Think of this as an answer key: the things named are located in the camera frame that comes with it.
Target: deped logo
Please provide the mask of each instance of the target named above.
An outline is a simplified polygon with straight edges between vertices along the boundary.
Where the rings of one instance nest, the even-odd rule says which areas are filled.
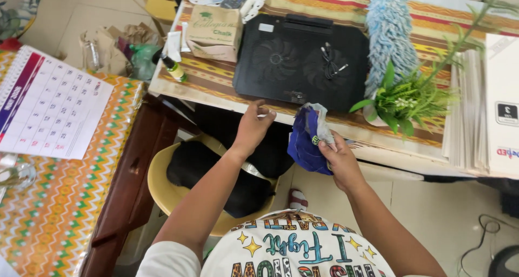
[[[510,159],[512,159],[512,157],[514,157],[514,156],[519,158],[519,150],[517,150],[517,149],[498,148],[497,154],[508,156]]]

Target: rag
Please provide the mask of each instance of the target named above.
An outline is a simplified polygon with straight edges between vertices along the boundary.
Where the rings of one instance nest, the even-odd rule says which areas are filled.
[[[318,147],[319,141],[325,141],[337,152],[334,137],[325,121],[327,112],[321,104],[306,103],[299,108],[289,134],[287,152],[305,170],[331,176],[333,172]]]

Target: zigzag tablecloth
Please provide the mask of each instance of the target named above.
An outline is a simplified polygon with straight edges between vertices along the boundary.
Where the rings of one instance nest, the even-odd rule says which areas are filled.
[[[465,0],[455,0],[465,6]],[[273,15],[286,15],[288,13],[299,13],[309,17],[321,17],[334,21],[339,25],[348,25],[364,29],[364,21],[367,13],[366,7],[370,0],[266,0],[265,5],[259,11]],[[451,23],[458,23],[467,29],[472,23],[470,12],[456,11],[441,6],[430,5],[415,1],[409,1],[412,21],[411,41],[418,51],[420,60],[425,64],[422,71],[430,71],[432,61],[439,61],[435,49],[446,53],[447,43],[445,36],[451,41],[457,40],[457,29]],[[180,31],[180,22],[187,22],[191,17],[192,4],[185,1],[184,10],[179,18],[176,30]],[[519,21],[502,17],[491,17],[492,23],[505,35],[519,35]],[[473,37],[483,39],[487,29],[473,32]],[[232,87],[235,63],[227,61],[212,61],[198,58],[189,52],[182,53],[182,66],[188,74],[188,81],[184,85],[199,91],[224,98],[230,101],[248,102],[251,98],[238,95]],[[177,83],[162,69],[160,78]],[[451,66],[447,65],[436,76],[438,88],[446,88],[451,81]],[[267,100],[270,108],[277,112],[293,115],[299,105],[282,101]],[[364,120],[361,111],[354,114],[340,114],[329,112],[327,120],[334,123],[356,126],[373,132],[395,136],[390,128],[378,128],[370,125]],[[434,118],[441,127],[436,127],[432,122],[426,122],[432,133],[423,130],[415,123],[415,136],[408,138],[411,141],[421,142],[427,145],[441,147],[443,139],[444,118]]]
[[[0,53],[0,81],[14,56]],[[0,256],[20,276],[79,274],[142,95],[141,81],[94,76],[115,87],[84,159],[20,156],[35,165],[36,183],[8,189],[0,204]]]

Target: black cable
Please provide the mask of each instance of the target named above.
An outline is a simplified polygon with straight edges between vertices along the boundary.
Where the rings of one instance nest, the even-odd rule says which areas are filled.
[[[483,224],[483,221],[481,221],[481,219],[483,217],[488,217],[490,219],[492,219],[491,221]],[[466,251],[463,255],[461,255],[461,260],[460,260],[460,265],[461,265],[461,269],[463,270],[463,272],[465,272],[465,274],[467,274],[469,277],[472,277],[466,270],[465,268],[463,267],[463,259],[465,259],[465,257],[471,253],[471,252],[474,252],[476,251],[477,249],[481,248],[481,246],[483,245],[483,242],[485,240],[485,235],[486,233],[491,233],[491,234],[497,234],[500,230],[501,230],[501,224],[504,224],[504,225],[507,225],[511,228],[514,228],[514,229],[518,229],[519,230],[519,227],[516,227],[516,226],[513,226],[505,221],[502,221],[501,219],[498,219],[494,216],[490,216],[488,214],[480,214],[479,217],[477,218],[477,220],[479,221],[480,223],[480,226],[481,228],[483,228],[483,233],[481,234],[481,240],[480,240],[480,244],[477,245],[476,247],[473,247],[471,248],[470,250]],[[487,226],[489,225],[497,225],[497,228],[494,229],[494,230],[490,230],[487,228]]]
[[[322,56],[327,64],[324,66],[324,75],[327,79],[333,79],[334,75],[338,74],[342,69],[348,67],[347,64],[344,64],[341,68],[337,67],[337,65],[333,62],[333,51],[331,45],[326,42],[324,47],[321,47],[321,51],[323,52]]]

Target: table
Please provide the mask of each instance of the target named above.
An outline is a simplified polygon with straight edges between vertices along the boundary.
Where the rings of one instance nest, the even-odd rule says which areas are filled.
[[[409,0],[408,5],[413,18],[411,40],[418,56],[425,64],[422,71],[439,61],[435,50],[446,52],[446,41],[457,39],[457,30],[450,25],[459,23],[463,28],[470,27],[471,13],[466,4],[475,8],[481,2],[469,0]],[[341,25],[363,28],[366,7],[369,0],[266,0],[261,13],[285,15],[302,13],[310,17],[324,17]],[[180,30],[179,22],[189,21],[192,4],[184,1],[179,9],[172,30]],[[519,35],[519,21],[506,17],[495,17],[502,25],[504,34]],[[475,31],[473,37],[483,41],[485,33]],[[158,65],[149,90],[154,94],[164,94],[187,101],[212,105],[219,108],[245,112],[247,103],[256,99],[238,95],[232,87],[235,64],[227,61],[211,61],[194,57],[191,53],[182,53],[181,65],[188,74],[188,81],[178,83]],[[435,78],[439,88],[450,85],[450,65],[446,66]],[[298,105],[282,101],[267,100],[269,108],[278,112],[276,121],[293,124]],[[445,175],[456,177],[489,176],[475,171],[465,171],[449,165],[441,155],[443,127],[435,127],[429,122],[432,133],[415,125],[415,136],[402,141],[399,135],[385,128],[378,128],[367,123],[360,111],[354,114],[329,112],[327,117],[330,128],[343,137],[356,141],[353,152],[358,159],[404,169],[425,175]],[[435,118],[441,126],[444,118]]]
[[[0,52],[0,81],[14,57]],[[83,160],[18,158],[37,176],[0,203],[1,276],[111,275],[127,233],[149,219],[152,157],[173,144],[179,127],[199,133],[154,96],[142,99],[143,82],[94,75],[114,91]]]

